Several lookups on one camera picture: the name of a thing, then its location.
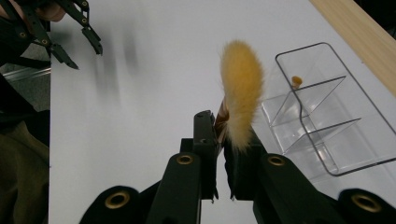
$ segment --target white table surface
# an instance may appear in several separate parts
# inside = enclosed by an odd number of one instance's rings
[[[139,191],[163,176],[192,118],[217,113],[223,97],[223,46],[243,39],[266,73],[283,51],[331,44],[396,127],[396,101],[308,0],[90,1],[91,25],[104,55],[94,54],[80,26],[65,17],[52,38],[78,64],[52,60],[49,223],[79,223],[94,199],[117,185]],[[269,151],[274,140],[258,116],[254,128]],[[337,197],[361,188],[396,205],[396,162],[316,183]],[[252,202],[229,200],[222,154],[220,199],[203,201],[202,223],[256,223]]]

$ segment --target person's arm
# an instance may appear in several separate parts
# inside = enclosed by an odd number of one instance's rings
[[[18,3],[16,3],[14,0],[9,0],[9,2],[12,4],[12,6],[14,6],[18,14],[28,25],[26,21],[26,17],[23,15],[20,5],[18,5]],[[49,2],[44,7],[38,8],[35,12],[37,13],[38,18],[44,21],[60,21],[65,14],[64,9],[54,2]],[[1,6],[0,6],[0,16],[9,19],[8,14],[4,11],[4,9]]]

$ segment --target small orange object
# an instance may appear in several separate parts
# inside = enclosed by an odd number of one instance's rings
[[[303,84],[303,79],[302,78],[296,77],[296,76],[291,78],[291,87],[294,90],[299,89],[301,84]]]

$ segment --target clear plastic container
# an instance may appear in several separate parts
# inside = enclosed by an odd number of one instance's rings
[[[395,161],[395,130],[329,44],[280,53],[276,63],[262,109],[281,153],[308,178]]]

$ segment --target wooden edge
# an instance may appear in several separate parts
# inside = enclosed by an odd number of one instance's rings
[[[393,96],[396,96],[396,40],[353,0],[310,1]]]

